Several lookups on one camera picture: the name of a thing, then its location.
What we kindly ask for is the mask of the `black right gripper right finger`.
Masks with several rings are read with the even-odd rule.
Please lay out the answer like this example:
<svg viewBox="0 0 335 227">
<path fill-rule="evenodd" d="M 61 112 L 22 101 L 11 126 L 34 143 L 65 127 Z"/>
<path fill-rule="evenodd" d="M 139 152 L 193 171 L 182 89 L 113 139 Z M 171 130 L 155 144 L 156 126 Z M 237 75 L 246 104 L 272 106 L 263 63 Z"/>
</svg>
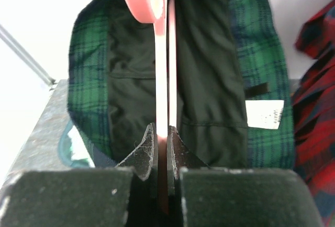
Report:
<svg viewBox="0 0 335 227">
<path fill-rule="evenodd" d="M 183 226 L 180 168 L 208 167 L 182 141 L 176 127 L 169 126 L 167 137 L 167 190 L 170 226 Z"/>
</svg>

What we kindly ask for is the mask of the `thick pink plastic hanger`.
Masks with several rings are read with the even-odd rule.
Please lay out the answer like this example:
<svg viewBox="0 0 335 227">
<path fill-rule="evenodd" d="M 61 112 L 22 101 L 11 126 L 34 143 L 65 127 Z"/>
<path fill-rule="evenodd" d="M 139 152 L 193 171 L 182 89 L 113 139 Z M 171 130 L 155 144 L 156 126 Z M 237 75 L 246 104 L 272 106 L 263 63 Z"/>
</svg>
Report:
<svg viewBox="0 0 335 227">
<path fill-rule="evenodd" d="M 158 203 L 169 212 L 167 175 L 168 76 L 166 49 L 167 0 L 125 0 L 131 14 L 141 23 L 153 24 L 155 42 L 155 102 L 158 140 Z"/>
</svg>

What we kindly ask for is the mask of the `aluminium corner profile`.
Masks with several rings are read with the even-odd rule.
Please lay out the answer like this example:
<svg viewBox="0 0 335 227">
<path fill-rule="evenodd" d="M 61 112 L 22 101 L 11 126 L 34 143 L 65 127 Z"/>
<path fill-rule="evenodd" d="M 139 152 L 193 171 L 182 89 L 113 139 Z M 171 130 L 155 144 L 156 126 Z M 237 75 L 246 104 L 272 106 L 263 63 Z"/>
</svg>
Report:
<svg viewBox="0 0 335 227">
<path fill-rule="evenodd" d="M 28 53 L 28 51 L 0 25 L 1 39 L 6 45 L 48 86 L 53 86 L 56 80 Z"/>
</svg>

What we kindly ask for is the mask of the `red navy plaid skirt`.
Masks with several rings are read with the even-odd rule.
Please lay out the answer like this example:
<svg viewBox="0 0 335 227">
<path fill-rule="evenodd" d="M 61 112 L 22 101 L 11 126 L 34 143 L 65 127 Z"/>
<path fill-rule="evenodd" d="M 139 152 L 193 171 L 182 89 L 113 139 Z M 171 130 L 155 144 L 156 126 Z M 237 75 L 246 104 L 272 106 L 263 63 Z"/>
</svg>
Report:
<svg viewBox="0 0 335 227">
<path fill-rule="evenodd" d="M 294 170 L 308 185 L 328 226 L 334 216 L 334 1 L 302 26 L 295 47 L 315 63 L 292 97 Z"/>
</svg>

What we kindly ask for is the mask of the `green plaid garment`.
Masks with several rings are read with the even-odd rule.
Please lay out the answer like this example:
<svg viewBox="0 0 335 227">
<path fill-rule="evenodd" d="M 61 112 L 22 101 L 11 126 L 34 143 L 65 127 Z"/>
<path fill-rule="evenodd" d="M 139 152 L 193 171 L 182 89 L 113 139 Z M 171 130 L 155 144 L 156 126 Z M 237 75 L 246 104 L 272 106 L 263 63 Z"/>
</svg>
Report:
<svg viewBox="0 0 335 227">
<path fill-rule="evenodd" d="M 175 0 L 178 131 L 203 162 L 294 167 L 284 53 L 268 0 Z M 155 121 L 151 24 L 92 0 L 69 50 L 68 112 L 96 166 L 122 161 Z"/>
</svg>

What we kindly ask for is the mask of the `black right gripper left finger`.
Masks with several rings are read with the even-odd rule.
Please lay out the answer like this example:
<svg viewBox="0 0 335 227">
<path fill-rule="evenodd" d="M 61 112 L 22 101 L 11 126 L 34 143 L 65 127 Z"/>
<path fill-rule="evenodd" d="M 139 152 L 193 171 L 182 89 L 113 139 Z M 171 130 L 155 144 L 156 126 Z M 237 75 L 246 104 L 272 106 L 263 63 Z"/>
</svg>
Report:
<svg viewBox="0 0 335 227">
<path fill-rule="evenodd" d="M 158 140 L 154 123 L 147 126 L 141 143 L 117 167 L 129 167 L 134 173 L 126 226 L 154 226 L 158 194 Z"/>
</svg>

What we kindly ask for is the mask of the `teal plastic basin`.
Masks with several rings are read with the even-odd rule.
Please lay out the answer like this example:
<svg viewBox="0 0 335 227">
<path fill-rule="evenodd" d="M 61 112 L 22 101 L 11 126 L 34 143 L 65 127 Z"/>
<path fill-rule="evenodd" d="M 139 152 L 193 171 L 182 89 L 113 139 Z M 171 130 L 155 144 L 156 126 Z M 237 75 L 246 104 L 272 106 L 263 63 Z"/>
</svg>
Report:
<svg viewBox="0 0 335 227">
<path fill-rule="evenodd" d="M 61 162 L 70 168 L 95 168 L 86 146 L 70 120 L 58 143 L 58 156 Z"/>
</svg>

